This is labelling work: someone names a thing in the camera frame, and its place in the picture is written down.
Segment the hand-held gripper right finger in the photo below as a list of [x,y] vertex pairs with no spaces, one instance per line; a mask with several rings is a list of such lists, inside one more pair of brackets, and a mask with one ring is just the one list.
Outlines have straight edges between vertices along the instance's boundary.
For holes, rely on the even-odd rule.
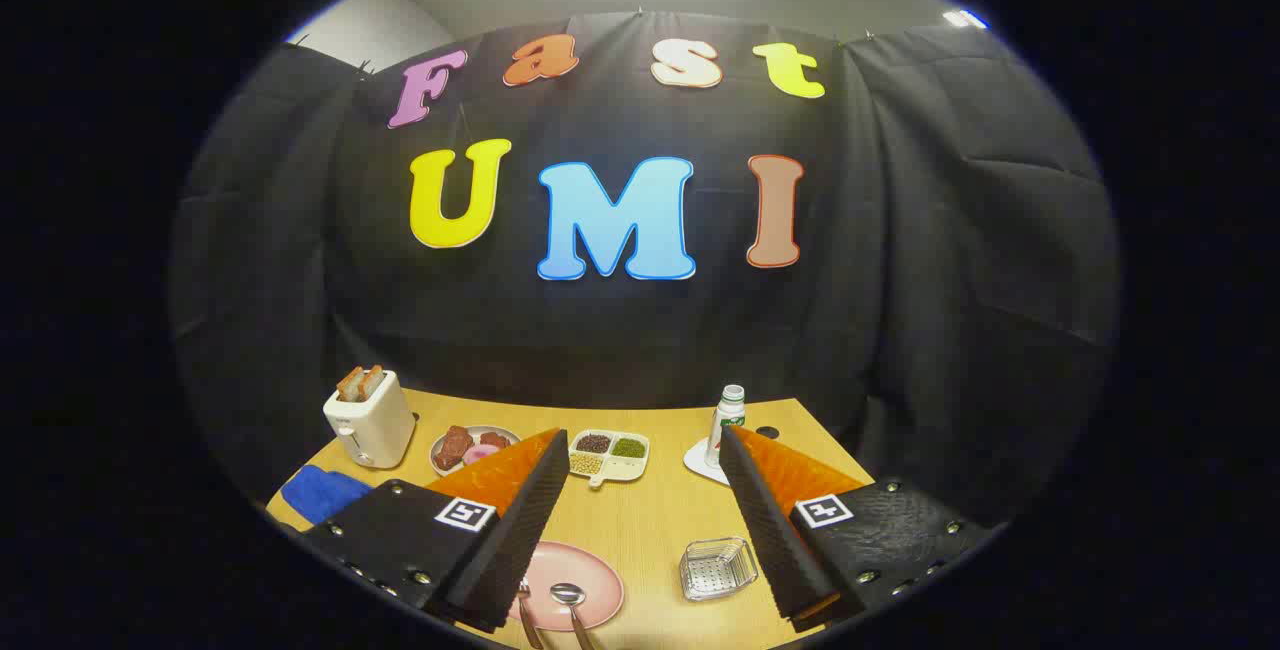
[[861,482],[745,427],[722,432],[719,466],[774,604],[796,631],[900,603],[991,539],[988,526],[914,482]]

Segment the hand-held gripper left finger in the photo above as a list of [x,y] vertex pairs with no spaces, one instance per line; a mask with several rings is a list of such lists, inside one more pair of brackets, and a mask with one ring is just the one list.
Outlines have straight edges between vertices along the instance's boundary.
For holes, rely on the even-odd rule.
[[570,473],[549,427],[429,485],[388,480],[301,531],[317,559],[420,615],[506,624]]

